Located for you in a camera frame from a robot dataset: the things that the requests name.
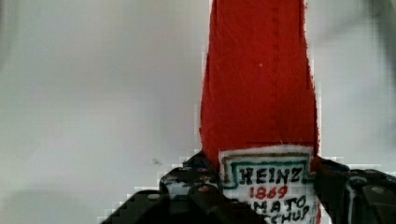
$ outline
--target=white background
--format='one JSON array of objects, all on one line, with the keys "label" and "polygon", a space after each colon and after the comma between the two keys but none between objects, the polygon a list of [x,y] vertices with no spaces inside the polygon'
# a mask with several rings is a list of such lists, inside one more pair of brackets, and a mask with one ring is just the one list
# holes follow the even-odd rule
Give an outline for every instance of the white background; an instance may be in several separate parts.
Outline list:
[{"label": "white background", "polygon": [[[200,149],[209,1],[1,4],[2,224],[98,223]],[[396,26],[368,6],[308,0],[321,150],[392,172]]]}]

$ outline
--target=screw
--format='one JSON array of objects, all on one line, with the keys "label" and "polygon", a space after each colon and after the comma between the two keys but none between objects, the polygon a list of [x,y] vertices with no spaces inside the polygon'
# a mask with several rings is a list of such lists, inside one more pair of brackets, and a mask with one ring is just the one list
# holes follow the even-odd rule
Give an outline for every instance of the screw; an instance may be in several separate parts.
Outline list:
[{"label": "screw", "polygon": [[198,188],[198,191],[200,191],[202,193],[207,193],[207,192],[209,192],[209,187],[208,186],[202,186],[202,187]]},{"label": "screw", "polygon": [[363,187],[364,185],[367,184],[367,179],[364,177],[359,177],[359,176],[352,176],[350,177],[350,185],[352,187]]},{"label": "screw", "polygon": [[207,169],[206,168],[198,168],[197,171],[203,173],[203,172],[207,172]]},{"label": "screw", "polygon": [[375,193],[379,193],[379,194],[385,192],[385,189],[380,188],[380,187],[372,187],[371,190],[374,191]]},{"label": "screw", "polygon": [[160,194],[149,194],[148,199],[151,201],[155,201],[160,198]]},{"label": "screw", "polygon": [[199,177],[201,180],[207,181],[209,179],[208,176],[206,175],[201,175],[201,177]]}]

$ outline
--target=white label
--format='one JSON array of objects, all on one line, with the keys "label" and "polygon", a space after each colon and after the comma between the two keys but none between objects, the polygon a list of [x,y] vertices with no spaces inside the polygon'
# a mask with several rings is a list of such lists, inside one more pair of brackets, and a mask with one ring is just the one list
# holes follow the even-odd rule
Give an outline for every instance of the white label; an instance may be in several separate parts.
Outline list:
[{"label": "white label", "polygon": [[220,152],[223,193],[247,202],[268,223],[315,224],[318,198],[309,178],[312,151],[276,146]]}]

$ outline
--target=red felt bottle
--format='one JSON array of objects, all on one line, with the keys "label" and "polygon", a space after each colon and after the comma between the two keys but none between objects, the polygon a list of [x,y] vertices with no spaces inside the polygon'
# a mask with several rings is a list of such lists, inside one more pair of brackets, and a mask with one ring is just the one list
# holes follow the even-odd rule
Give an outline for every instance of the red felt bottle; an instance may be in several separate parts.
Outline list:
[{"label": "red felt bottle", "polygon": [[[277,204],[263,197],[263,189],[277,193],[303,185],[314,170],[317,107],[304,13],[304,0],[213,1],[201,107],[203,152],[219,169],[230,197],[252,206]],[[259,198],[254,197],[258,190]],[[285,205],[294,200],[284,197],[278,200]],[[301,204],[290,203],[296,223],[305,223],[298,213],[308,216]],[[277,215],[273,209],[265,214],[280,216],[276,223],[293,221],[293,213]],[[306,223],[318,222],[318,203],[309,209],[312,220],[306,217]]]}]

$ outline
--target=red fabric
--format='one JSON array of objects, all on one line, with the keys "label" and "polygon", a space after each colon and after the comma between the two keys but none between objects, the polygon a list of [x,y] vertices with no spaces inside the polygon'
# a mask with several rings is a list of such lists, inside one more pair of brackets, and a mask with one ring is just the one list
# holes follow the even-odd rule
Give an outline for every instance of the red fabric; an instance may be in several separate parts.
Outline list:
[{"label": "red fabric", "polygon": [[304,0],[214,0],[201,108],[203,151],[294,144],[318,153]]}]

